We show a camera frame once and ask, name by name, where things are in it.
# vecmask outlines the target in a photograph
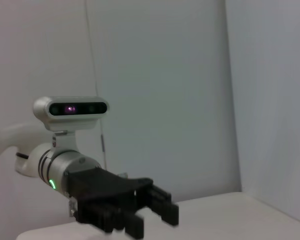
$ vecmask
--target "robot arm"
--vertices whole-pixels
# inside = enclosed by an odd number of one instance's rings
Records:
[[[79,152],[75,131],[93,128],[108,109],[99,97],[42,97],[34,103],[33,113],[48,131],[30,125],[0,131],[0,154],[17,146],[17,172],[40,177],[67,197],[79,223],[105,233],[125,229],[134,239],[142,239],[144,221],[136,212],[148,207],[177,226],[179,207],[150,178],[122,178]]]

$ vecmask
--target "camera lens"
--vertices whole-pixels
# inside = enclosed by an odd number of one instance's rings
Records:
[[[50,113],[51,113],[52,115],[58,115],[58,113],[59,113],[59,108],[58,108],[57,106],[51,107]]]
[[[73,105],[66,105],[64,107],[64,113],[65,114],[76,114],[77,113],[77,109]]]
[[[95,113],[95,112],[96,112],[95,106],[93,106],[93,105],[89,106],[89,112],[90,112],[91,114]]]

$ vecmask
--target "purple light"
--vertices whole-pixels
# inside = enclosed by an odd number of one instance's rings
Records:
[[[76,108],[74,106],[66,106],[64,109],[64,112],[66,114],[75,114],[76,113]]]

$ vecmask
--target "white backdrop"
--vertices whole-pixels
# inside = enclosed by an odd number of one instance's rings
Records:
[[[109,170],[175,200],[238,191],[225,2],[88,3]]]
[[[300,220],[300,0],[226,3],[243,190]]]
[[[88,5],[109,170],[177,200],[239,190],[224,1]],[[84,2],[0,0],[0,127],[37,121],[37,97],[94,94]],[[80,132],[79,149],[101,156],[99,139],[99,125]],[[63,196],[14,172],[14,154],[0,158],[0,240],[72,221]]]

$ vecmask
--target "table surface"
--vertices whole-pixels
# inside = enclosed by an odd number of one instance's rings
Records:
[[[145,240],[300,240],[300,222],[241,192],[179,203],[180,224],[172,228],[148,209]],[[123,232],[104,235],[76,222],[32,230],[17,240],[129,240]]]

